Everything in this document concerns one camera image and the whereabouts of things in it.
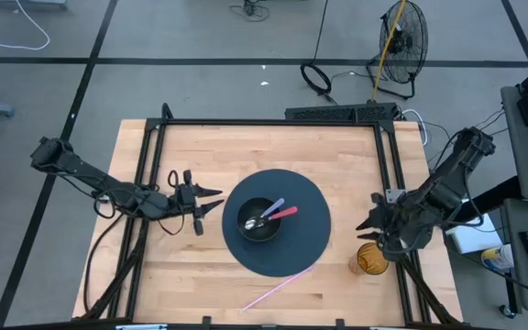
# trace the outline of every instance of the table leg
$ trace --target table leg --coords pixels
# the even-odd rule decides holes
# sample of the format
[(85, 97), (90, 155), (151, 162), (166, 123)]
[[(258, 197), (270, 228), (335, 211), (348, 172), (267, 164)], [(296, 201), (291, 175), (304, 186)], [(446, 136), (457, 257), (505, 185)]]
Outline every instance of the table leg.
[[(515, 175), (478, 197), (475, 197), (474, 204), (476, 204), (476, 207), (484, 215), (485, 213), (501, 206), (505, 199), (521, 199), (521, 197), (521, 184), (519, 183), (519, 178)], [(474, 210), (472, 204), (464, 203), (457, 213), (455, 221), (467, 222), (476, 216), (478, 216), (478, 214), (476, 213), (476, 210)]]

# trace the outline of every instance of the desk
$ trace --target desk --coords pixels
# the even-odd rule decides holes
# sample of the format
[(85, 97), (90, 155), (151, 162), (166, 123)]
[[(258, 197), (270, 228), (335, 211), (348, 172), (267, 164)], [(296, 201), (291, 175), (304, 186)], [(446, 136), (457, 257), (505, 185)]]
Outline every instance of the desk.
[[(525, 125), (521, 110), (517, 105), (521, 95), (517, 87), (503, 87), (500, 94), (511, 137), (517, 175), (474, 198), (474, 203), (483, 214), (500, 207), (505, 199), (528, 199), (528, 126)], [(476, 213), (473, 207), (465, 203), (457, 214), (456, 220), (468, 220), (474, 217)]]
[[(517, 281), (528, 285), (528, 254), (524, 244), (519, 237), (519, 233), (528, 231), (528, 202), (509, 199), (500, 208), (502, 225), (506, 226), (505, 233), (508, 232), (507, 243), (511, 243), (512, 257), (514, 260), (514, 276)], [(528, 291), (516, 286), (516, 303), (528, 310)]]
[[(118, 180), (134, 180), (144, 126), (145, 120), (121, 123), (109, 170)], [(428, 176), (418, 126), (400, 122), (395, 127), (406, 186), (418, 187)], [(172, 193), (167, 183), (170, 170), (191, 169), (194, 182), (223, 191), (222, 195), (201, 199), (201, 203), (226, 198), (242, 179), (256, 171), (296, 171), (323, 193), (331, 212), (332, 232), (327, 249), (312, 270), (242, 313), (243, 307), (285, 279), (260, 276), (234, 259), (223, 239), (223, 205), (204, 219), (203, 236), (194, 234), (190, 222), (177, 236), (167, 236), (158, 224), (151, 223), (134, 321), (199, 324), (204, 315), (210, 315), (214, 324), (335, 325), (336, 318), (343, 318), (347, 325), (404, 325), (394, 265), (379, 276), (356, 276), (347, 268), (348, 259), (366, 243), (356, 238), (354, 228), (374, 207), (370, 194), (383, 191), (377, 154), (370, 127), (168, 125), (158, 176), (162, 192)], [(394, 182), (391, 161), (388, 163), (390, 181)], [(97, 219), (92, 243), (110, 223)], [(180, 219), (162, 223), (175, 230)], [(123, 232), (122, 222), (97, 249), (90, 303), (115, 274)], [(420, 259), (427, 284), (461, 320), (439, 229), (420, 251)], [(126, 280), (122, 286), (117, 315), (124, 314), (129, 283)], [(420, 320), (416, 291), (410, 280), (408, 283), (413, 319)], [(73, 314), (83, 314), (83, 286)]]

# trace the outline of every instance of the fan stand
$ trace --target fan stand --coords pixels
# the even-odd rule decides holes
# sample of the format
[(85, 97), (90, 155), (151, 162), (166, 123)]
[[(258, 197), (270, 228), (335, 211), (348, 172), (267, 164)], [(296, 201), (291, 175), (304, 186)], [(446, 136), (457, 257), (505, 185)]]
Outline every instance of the fan stand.
[[(370, 80), (372, 80), (372, 87), (376, 87), (376, 80), (374, 79), (374, 74), (372, 73), (372, 70), (370, 69), (370, 66), (376, 62), (378, 60), (378, 58), (380, 57), (380, 55), (376, 55), (372, 60), (370, 60), (368, 63), (366, 63), (366, 70), (368, 71), (368, 76), (370, 77)], [(393, 91), (389, 91), (387, 89), (384, 89), (384, 88), (378, 88), (379, 91), (381, 92), (384, 92), (386, 94), (390, 94), (390, 95), (394, 95), (394, 96), (399, 96), (400, 98), (402, 98), (403, 100), (408, 100), (410, 98), (412, 98), (414, 96), (414, 73), (409, 73), (409, 82), (411, 82), (411, 95), (403, 95), (401, 93), (396, 93), (396, 92), (393, 92)]]

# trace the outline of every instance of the standing fan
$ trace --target standing fan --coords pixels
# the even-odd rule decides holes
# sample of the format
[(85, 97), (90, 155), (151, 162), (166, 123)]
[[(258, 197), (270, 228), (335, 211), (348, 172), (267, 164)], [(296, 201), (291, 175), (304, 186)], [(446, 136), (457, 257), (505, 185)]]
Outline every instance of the standing fan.
[[(401, 2), (399, 1), (380, 18), (382, 19), (380, 50), (384, 49), (400, 6)], [(388, 79), (393, 82), (401, 84), (410, 82), (412, 93), (411, 95), (402, 95), (383, 88), (378, 88), (378, 90), (402, 97), (405, 100), (413, 97), (414, 79), (425, 63), (428, 43), (427, 22), (425, 21), (423, 12), (418, 5), (407, 1), (402, 10), (401, 18), (394, 30), (390, 45), (387, 48), (383, 71)], [(366, 70), (368, 70), (373, 85), (376, 85), (376, 81), (370, 66), (379, 59), (380, 54), (366, 64)]]

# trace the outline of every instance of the white cable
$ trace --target white cable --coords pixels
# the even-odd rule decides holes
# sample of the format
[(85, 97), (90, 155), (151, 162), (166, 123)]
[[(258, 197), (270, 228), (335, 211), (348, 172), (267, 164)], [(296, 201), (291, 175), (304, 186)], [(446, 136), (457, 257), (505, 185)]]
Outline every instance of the white cable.
[(40, 27), (36, 22), (34, 22), (32, 17), (30, 17), (28, 15), (28, 13), (26, 13), (26, 10), (24, 10), (24, 7), (19, 3), (19, 0), (16, 0), (16, 3), (17, 3), (17, 6), (19, 6), (19, 9), (22, 11), (22, 13), (24, 13), (24, 15), (27, 17), (27, 19), (29, 19), (29, 21), (32, 22), (32, 24), (34, 24), (34, 26), (36, 26), (36, 28), (38, 28), (38, 30), (40, 30), (44, 34), (44, 36), (46, 36), (46, 43), (44, 44), (44, 46), (35, 47), (35, 48), (34, 47), (27, 47), (27, 46), (5, 45), (5, 44), (0, 44), (0, 47), (9, 48), (9, 49), (16, 49), (16, 50), (43, 50), (43, 49), (45, 49), (46, 46), (48, 46), (48, 44), (50, 44), (50, 37), (48, 36), (46, 31), (44, 31), (42, 29), (42, 27)]
[(425, 141), (423, 141), (423, 145), (426, 146), (427, 142), (429, 141), (429, 136), (427, 136), (427, 128), (425, 127), (425, 123), (423, 122), (421, 115), (419, 115), (419, 113), (416, 112), (414, 109), (406, 109), (402, 112), (402, 114), (404, 115), (408, 112), (414, 113), (419, 118), (419, 122), (421, 122), (421, 126), (423, 127), (423, 134), (425, 136)]

